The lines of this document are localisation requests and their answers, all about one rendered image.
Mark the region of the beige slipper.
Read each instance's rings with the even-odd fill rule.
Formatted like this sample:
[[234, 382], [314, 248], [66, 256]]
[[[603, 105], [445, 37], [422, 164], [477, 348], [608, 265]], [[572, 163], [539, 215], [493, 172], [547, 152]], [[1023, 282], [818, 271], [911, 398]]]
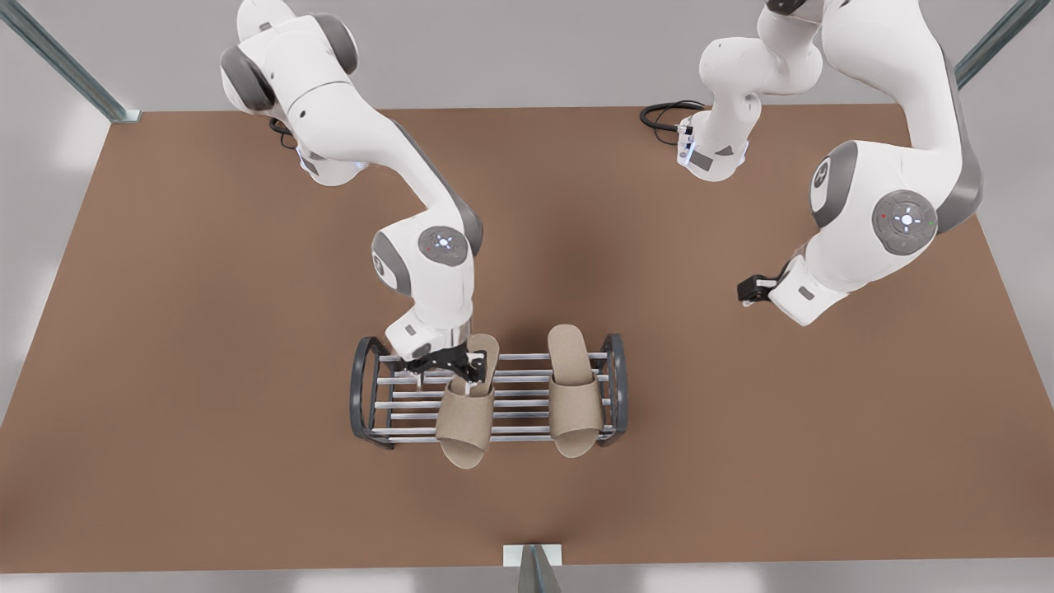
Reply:
[[604, 427], [601, 390], [583, 334], [557, 325], [548, 334], [553, 375], [549, 382], [550, 434], [566, 458], [584, 455]]
[[471, 352], [485, 352], [482, 382], [468, 386], [453, 376], [445, 387], [436, 420], [436, 439], [445, 457], [460, 469], [479, 464], [489, 447], [494, 413], [493, 378], [496, 375], [497, 339], [489, 334], [471, 335]]

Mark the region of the dark metal shoe rack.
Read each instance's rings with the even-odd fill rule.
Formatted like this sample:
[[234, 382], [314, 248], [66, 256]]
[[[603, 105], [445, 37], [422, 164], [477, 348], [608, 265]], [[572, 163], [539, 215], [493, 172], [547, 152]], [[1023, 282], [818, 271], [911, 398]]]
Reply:
[[[550, 441], [548, 353], [502, 353], [491, 441]], [[590, 365], [601, 390], [598, 443], [609, 446], [628, 424], [627, 365], [620, 334], [607, 334]], [[436, 420], [449, 369], [429, 369], [419, 381], [398, 354], [376, 337], [359, 341], [352, 367], [350, 423], [362, 440], [383, 448], [436, 443]]]

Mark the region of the silver frame post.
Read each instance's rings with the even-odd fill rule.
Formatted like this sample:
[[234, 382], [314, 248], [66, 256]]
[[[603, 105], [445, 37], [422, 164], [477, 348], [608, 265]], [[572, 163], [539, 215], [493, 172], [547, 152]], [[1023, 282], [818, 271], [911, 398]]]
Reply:
[[1051, 0], [1016, 0], [955, 65], [954, 75], [958, 88], [964, 88], [1050, 3]]
[[79, 91], [110, 123], [138, 123], [142, 111], [124, 108], [18, 0], [0, 0], [0, 21], [22, 38], [65, 82]]
[[562, 593], [554, 567], [563, 564], [561, 543], [506, 543], [503, 567], [518, 567], [518, 593]]

